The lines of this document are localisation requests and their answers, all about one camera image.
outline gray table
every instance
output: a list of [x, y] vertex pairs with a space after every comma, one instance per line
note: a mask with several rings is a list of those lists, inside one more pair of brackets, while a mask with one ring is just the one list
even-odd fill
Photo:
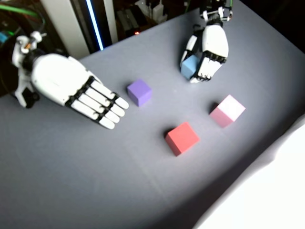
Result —
[[[189, 229], [238, 175], [231, 169], [301, 114], [305, 55], [238, 1], [227, 63], [209, 83], [189, 84], [178, 63], [198, 15], [82, 60], [131, 104], [113, 131], [45, 98], [30, 110], [0, 99], [1, 229]], [[141, 108], [125, 91], [139, 78], [153, 91]], [[247, 110], [222, 129], [208, 114], [228, 94]], [[163, 137], [183, 122], [201, 141], [175, 157]]]

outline white robotic hand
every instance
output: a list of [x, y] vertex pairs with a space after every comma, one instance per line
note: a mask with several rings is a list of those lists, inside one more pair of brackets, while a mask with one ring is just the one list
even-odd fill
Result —
[[200, 9], [201, 17], [207, 25], [202, 30], [194, 31], [194, 35], [189, 39], [180, 63], [181, 67], [184, 60], [197, 52], [200, 44], [199, 40], [202, 39], [202, 57], [197, 71], [190, 79], [191, 83], [211, 80], [227, 60], [229, 45], [223, 30], [223, 21], [229, 21], [233, 13], [232, 8], [230, 8], [230, 16], [224, 17], [225, 4], [225, 0], [205, 1]]
[[31, 84], [50, 100], [70, 107], [108, 129], [114, 129], [125, 115], [128, 103], [105, 87], [102, 82], [80, 62], [59, 54], [42, 54], [36, 50], [37, 39], [17, 38], [12, 60], [19, 69], [19, 84], [15, 95], [23, 107], [30, 107], [24, 98]]

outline pink cube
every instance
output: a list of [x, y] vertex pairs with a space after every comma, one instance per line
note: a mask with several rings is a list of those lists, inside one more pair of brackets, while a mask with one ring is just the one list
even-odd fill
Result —
[[236, 121], [236, 119], [245, 111], [241, 105], [231, 95], [228, 95], [216, 108], [210, 113], [210, 117], [221, 127], [226, 127]]

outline red cube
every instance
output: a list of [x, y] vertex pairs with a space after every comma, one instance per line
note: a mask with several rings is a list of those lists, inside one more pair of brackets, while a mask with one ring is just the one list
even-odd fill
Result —
[[188, 123], [183, 123], [177, 128], [168, 132], [165, 137], [165, 141], [172, 149], [173, 153], [176, 156], [179, 156], [199, 142], [200, 138]]

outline blue cube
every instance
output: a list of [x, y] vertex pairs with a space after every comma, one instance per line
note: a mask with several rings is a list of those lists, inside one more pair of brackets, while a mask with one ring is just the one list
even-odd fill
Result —
[[182, 62], [181, 74], [187, 79], [190, 80], [192, 75], [197, 71], [197, 66], [199, 64], [199, 59], [193, 55], [187, 58]]

